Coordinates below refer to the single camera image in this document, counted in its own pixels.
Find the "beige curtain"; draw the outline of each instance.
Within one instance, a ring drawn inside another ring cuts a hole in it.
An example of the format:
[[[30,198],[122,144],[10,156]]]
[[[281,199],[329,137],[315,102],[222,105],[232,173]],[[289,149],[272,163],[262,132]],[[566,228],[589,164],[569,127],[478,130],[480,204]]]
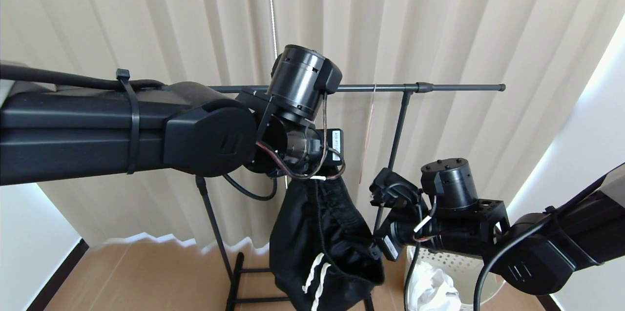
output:
[[[466,157],[482,197],[509,202],[565,122],[625,13],[625,0],[2,0],[3,59],[112,78],[267,84],[277,51],[331,58],[344,83],[506,83],[507,91],[411,98],[395,171],[419,182],[436,158]],[[368,186],[388,164],[401,95],[337,94],[344,178],[373,223]],[[368,126],[371,117],[372,126]],[[234,177],[261,194],[269,181]],[[229,244],[268,240],[283,194],[254,202],[208,180]],[[173,170],[40,184],[89,244],[146,231],[213,240],[192,176]]]

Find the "sticker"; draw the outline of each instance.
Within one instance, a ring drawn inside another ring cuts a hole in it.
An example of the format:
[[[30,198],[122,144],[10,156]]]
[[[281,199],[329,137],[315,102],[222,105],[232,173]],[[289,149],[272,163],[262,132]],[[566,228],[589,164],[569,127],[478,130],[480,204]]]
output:
[[[341,131],[340,130],[332,131],[332,148],[334,148],[336,151],[341,152]],[[332,161],[340,161],[340,160],[341,158],[333,152]]]
[[[389,251],[391,252],[391,255],[393,255],[393,258],[397,259],[397,257],[399,256],[399,253],[397,253],[397,250],[395,249],[395,246],[393,245],[393,243],[391,243],[391,240],[389,239],[388,235],[384,236],[384,244],[386,244],[386,247],[389,248]]]

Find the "horizontal bar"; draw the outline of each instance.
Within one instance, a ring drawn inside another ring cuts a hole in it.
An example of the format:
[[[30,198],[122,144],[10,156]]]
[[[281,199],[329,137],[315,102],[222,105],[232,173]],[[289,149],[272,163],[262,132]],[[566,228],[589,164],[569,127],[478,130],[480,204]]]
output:
[[[275,298],[236,298],[231,300],[233,304],[256,304],[257,302],[282,302],[289,301],[287,297],[275,297]]]
[[[266,273],[270,271],[271,269],[241,269],[238,272],[239,273]]]
[[[262,93],[267,92],[267,85],[232,85],[210,86],[210,88],[224,94],[236,94],[243,88],[249,88]],[[366,93],[366,92],[404,92],[428,93],[429,91],[504,91],[505,84],[344,84],[340,85],[339,93]]]

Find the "white perforated basket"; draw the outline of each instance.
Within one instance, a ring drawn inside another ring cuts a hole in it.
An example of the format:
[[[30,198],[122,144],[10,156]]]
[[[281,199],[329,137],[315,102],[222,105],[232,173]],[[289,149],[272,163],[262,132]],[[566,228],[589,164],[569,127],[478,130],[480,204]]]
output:
[[[406,262],[404,277],[408,274],[408,268],[414,255],[415,247],[408,247],[408,261]],[[436,269],[442,269],[444,273],[454,280],[454,287],[458,289],[460,302],[462,302],[460,311],[473,310],[473,291],[475,290],[475,282],[478,280],[479,271],[484,267],[482,260],[453,253],[430,253],[427,249],[420,249],[419,259],[428,262]],[[503,285],[504,279],[502,277],[489,273],[482,289],[480,304],[484,305],[485,302],[491,300]]]

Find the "white wall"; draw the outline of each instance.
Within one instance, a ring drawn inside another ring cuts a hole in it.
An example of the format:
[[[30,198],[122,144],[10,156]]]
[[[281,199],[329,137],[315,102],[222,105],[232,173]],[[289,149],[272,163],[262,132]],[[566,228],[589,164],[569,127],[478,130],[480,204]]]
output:
[[[0,309],[25,310],[79,241],[37,184],[0,187]]]
[[[569,120],[509,208],[557,207],[625,162],[625,19]],[[625,257],[574,273],[554,297],[565,311],[625,309]]]

